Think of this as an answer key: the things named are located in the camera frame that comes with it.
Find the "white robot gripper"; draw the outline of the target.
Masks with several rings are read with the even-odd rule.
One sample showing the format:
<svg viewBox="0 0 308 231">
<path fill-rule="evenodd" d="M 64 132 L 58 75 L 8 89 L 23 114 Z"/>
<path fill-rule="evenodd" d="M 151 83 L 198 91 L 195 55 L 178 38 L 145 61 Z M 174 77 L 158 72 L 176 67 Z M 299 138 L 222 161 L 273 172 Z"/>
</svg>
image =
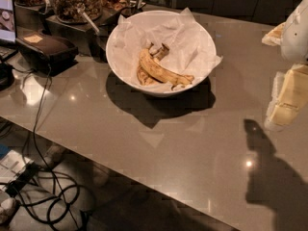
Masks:
<svg viewBox="0 0 308 231">
<path fill-rule="evenodd" d="M 302 0 L 286 23 L 280 23 L 262 38 L 269 46 L 281 45 L 282 57 L 294 64 L 273 79 L 265 127 L 281 131 L 290 125 L 308 103 L 308 0 Z"/>
</svg>

